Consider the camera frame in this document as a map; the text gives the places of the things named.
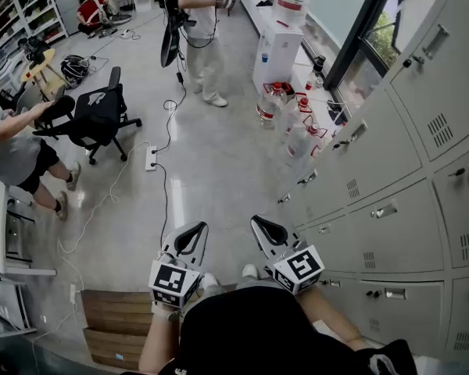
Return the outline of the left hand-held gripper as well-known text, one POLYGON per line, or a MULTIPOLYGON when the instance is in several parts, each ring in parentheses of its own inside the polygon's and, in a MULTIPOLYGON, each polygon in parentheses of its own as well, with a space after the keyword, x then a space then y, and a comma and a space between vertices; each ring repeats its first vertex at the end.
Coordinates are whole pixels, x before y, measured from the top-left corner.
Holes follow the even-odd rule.
POLYGON ((201 265, 209 227, 189 223, 170 232, 157 259, 152 262, 149 287, 155 301, 184 308, 202 279, 201 265))

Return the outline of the grey metal locker cabinet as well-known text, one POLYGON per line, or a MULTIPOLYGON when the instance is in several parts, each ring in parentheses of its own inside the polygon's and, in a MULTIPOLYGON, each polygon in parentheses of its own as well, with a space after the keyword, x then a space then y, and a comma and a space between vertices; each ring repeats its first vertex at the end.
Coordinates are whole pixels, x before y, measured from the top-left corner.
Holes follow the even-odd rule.
MULTIPOLYGON (((417 30, 434 2, 408 11, 417 30)), ((436 172, 469 152, 469 136, 428 158, 391 85, 406 47, 279 205, 316 247, 322 278, 357 282, 357 326, 367 338, 402 338, 418 355, 469 362, 469 266, 452 267, 433 184, 436 172)))

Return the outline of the person's right forearm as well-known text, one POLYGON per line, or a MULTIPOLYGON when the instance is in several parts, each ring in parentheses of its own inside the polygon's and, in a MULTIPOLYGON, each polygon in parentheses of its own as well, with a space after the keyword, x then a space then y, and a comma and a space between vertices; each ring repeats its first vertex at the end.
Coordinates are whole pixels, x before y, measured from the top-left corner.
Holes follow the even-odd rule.
POLYGON ((298 294, 296 300, 311 323, 323 321, 352 350, 372 348, 362 337, 358 328, 340 313, 317 287, 310 287, 298 294))

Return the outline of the person's left forearm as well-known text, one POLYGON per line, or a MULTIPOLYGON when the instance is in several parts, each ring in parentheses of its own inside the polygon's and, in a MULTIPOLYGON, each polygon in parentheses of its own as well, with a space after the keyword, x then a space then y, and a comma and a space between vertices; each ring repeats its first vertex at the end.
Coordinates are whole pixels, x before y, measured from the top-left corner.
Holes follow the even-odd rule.
POLYGON ((179 311, 162 302, 152 303, 152 322, 138 363, 140 373, 158 375, 177 354, 179 311))

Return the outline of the person's black shirt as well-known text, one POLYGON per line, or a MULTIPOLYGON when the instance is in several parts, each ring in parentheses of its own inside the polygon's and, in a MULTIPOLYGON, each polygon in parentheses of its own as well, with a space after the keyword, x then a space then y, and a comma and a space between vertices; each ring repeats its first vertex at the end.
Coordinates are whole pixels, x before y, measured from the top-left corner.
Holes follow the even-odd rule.
POLYGON ((228 291, 179 323, 177 354, 158 375, 417 375, 403 339, 354 351, 284 289, 228 291))

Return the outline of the clear water jug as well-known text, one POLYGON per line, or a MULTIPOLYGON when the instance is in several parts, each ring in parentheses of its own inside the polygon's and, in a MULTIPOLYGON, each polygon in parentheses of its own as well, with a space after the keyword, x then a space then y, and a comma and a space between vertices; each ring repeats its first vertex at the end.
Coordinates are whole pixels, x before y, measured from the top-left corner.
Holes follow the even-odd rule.
POLYGON ((281 115, 286 102, 287 94, 282 82, 263 85, 263 93, 256 106, 256 113, 263 129, 274 129, 276 119, 281 115))
POLYGON ((285 140, 292 128, 312 114, 307 94, 296 92, 283 108, 280 118, 281 137, 285 140))
POLYGON ((288 163, 295 166, 317 157, 324 147, 324 136, 327 129, 319 127, 317 123, 297 123, 288 135, 286 152, 288 163))

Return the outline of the black office chair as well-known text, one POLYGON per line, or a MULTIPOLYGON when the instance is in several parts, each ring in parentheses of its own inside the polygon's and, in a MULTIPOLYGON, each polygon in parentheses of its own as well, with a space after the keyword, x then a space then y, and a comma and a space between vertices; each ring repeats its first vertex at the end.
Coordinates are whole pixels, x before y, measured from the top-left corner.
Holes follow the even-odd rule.
POLYGON ((120 159, 127 161, 127 153, 116 139, 118 131, 124 127, 142 126, 139 118, 129 119, 127 105, 120 83, 121 68, 114 66, 109 83, 102 88, 82 94, 74 105, 74 118, 60 125, 36 130, 40 137, 67 136, 72 143, 90 152, 89 163, 96 164, 95 153, 102 146, 114 144, 120 151, 120 159))

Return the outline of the black thermos flask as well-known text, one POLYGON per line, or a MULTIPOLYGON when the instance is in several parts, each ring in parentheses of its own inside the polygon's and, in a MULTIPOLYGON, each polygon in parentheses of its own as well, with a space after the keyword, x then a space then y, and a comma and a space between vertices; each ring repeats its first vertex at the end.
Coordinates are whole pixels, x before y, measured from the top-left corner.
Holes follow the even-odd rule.
POLYGON ((324 83, 323 69, 325 61, 326 58, 323 55, 317 56, 313 61, 313 86, 316 89, 321 88, 324 83))

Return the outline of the dark grey chair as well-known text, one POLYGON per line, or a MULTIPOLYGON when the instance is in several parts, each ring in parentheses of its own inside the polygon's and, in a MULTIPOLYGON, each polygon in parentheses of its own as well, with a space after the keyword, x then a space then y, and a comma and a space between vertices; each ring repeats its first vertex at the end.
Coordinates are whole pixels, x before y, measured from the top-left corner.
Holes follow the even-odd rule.
MULTIPOLYGON (((75 109, 75 101, 69 95, 65 95, 66 86, 61 86, 54 94, 54 104, 48 108, 38 119, 34 121, 35 129, 45 130, 53 127, 53 121, 67 116, 69 120, 73 119, 72 112, 75 109)), ((35 105, 41 102, 48 102, 46 94, 36 85, 27 87, 19 96, 16 103, 15 114, 19 115, 29 111, 35 105)))

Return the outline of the white water dispenser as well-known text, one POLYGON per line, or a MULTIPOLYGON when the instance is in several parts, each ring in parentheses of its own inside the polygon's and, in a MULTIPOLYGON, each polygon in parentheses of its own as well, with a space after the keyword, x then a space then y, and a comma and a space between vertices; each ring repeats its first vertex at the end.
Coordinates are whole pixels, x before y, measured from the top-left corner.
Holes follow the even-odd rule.
POLYGON ((264 84, 290 80, 302 39, 301 30, 283 27, 274 19, 262 27, 252 74, 252 81, 260 95, 264 84), (267 62, 261 61, 262 53, 269 55, 267 62))

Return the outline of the black round floor fan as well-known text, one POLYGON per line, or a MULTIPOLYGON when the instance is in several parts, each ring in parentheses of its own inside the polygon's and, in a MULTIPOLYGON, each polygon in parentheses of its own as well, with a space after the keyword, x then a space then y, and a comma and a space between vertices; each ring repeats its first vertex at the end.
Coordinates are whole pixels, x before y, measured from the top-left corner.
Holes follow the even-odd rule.
POLYGON ((79 55, 67 55, 61 62, 60 69, 66 79, 67 87, 74 89, 88 76, 89 61, 79 55))

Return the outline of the round wooden table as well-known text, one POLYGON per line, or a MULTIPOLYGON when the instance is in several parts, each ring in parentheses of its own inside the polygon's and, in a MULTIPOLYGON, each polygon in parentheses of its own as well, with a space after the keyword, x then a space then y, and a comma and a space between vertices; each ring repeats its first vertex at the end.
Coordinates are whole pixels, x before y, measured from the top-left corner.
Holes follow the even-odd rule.
POLYGON ((67 86, 67 80, 52 66, 55 49, 42 52, 41 60, 30 62, 20 77, 22 83, 34 81, 47 98, 54 98, 60 88, 67 86))

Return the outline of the black framed window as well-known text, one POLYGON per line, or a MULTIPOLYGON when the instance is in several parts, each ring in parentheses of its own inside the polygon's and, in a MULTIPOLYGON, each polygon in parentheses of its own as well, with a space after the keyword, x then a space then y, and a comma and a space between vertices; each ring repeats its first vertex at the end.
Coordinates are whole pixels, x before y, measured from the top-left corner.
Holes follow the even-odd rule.
MULTIPOLYGON (((429 5, 434 0, 425 0, 429 5)), ((409 0, 365 0, 324 78, 334 107, 356 109, 400 57, 409 0)))

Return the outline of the large water dispenser bottle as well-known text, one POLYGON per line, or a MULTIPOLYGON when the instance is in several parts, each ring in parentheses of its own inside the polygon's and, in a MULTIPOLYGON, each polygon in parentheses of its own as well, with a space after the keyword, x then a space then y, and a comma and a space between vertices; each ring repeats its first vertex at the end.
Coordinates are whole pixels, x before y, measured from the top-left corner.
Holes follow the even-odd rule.
POLYGON ((272 17, 286 28, 300 28, 306 23, 310 0, 273 0, 272 17))

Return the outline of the white bookshelf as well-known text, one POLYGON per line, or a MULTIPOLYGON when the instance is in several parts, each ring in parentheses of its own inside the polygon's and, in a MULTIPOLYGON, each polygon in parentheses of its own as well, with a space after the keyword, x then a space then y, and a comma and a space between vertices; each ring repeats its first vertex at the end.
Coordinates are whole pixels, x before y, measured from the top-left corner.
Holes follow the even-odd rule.
POLYGON ((0 0, 0 61, 18 50, 20 38, 35 36, 51 45, 68 38, 55 0, 0 0))

